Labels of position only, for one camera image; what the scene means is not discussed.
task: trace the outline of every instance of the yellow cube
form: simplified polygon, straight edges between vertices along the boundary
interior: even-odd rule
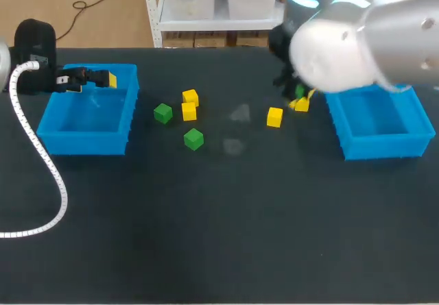
[[[197,108],[195,103],[182,103],[181,110],[183,112],[183,121],[193,121],[197,119]]]
[[[281,108],[270,108],[267,116],[267,126],[280,128],[283,110]]]
[[[294,108],[297,112],[308,112],[309,111],[309,100],[306,97],[299,99]]]
[[[198,107],[200,102],[198,101],[198,94],[195,89],[183,91],[183,103],[195,103],[195,106]]]

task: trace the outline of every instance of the wooden floor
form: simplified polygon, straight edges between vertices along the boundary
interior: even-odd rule
[[[0,37],[12,45],[16,27],[28,18],[52,24],[59,36],[78,12],[74,1],[0,0]],[[58,47],[153,47],[145,0],[105,0],[85,10]]]

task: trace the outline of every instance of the white shelf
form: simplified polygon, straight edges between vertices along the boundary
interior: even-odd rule
[[[204,21],[175,21],[166,5],[166,0],[158,3],[160,21],[158,28],[161,31],[238,31],[272,29],[282,23],[283,4],[276,1],[273,16],[270,19],[260,20],[230,20],[227,0],[215,0],[215,17]]]

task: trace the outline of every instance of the white cable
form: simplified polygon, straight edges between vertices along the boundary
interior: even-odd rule
[[[38,151],[41,158],[44,160],[45,164],[47,165],[47,168],[49,168],[51,174],[55,178],[56,184],[58,185],[58,188],[60,190],[61,208],[60,211],[58,211],[58,214],[55,216],[55,218],[52,219],[49,223],[39,228],[34,228],[33,230],[27,230],[21,232],[0,232],[0,239],[21,238],[24,236],[30,236],[30,235],[45,232],[48,229],[54,227],[61,220],[61,218],[64,216],[67,210],[67,190],[66,190],[66,186],[64,185],[64,181],[62,180],[60,173],[58,172],[51,158],[49,157],[49,154],[47,154],[46,150],[41,145],[38,137],[35,135],[34,131],[32,130],[32,127],[27,122],[25,114],[21,109],[19,97],[17,96],[16,93],[16,83],[20,77],[20,74],[24,71],[38,70],[39,68],[40,68],[40,64],[38,62],[26,62],[22,65],[18,65],[15,68],[15,70],[12,72],[9,81],[9,94],[11,97],[12,107],[14,108],[14,111],[17,117],[19,118],[21,126],[25,130],[27,136],[31,140],[32,144],[35,146],[35,149]]]

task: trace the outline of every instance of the wooden cube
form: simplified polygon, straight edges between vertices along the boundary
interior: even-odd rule
[[[197,108],[194,102],[182,103],[183,121],[193,121],[197,119]]]
[[[280,128],[282,123],[283,110],[281,108],[270,108],[267,116],[267,126]]]
[[[195,103],[195,106],[198,107],[200,102],[198,101],[198,94],[195,89],[183,91],[183,103]]]

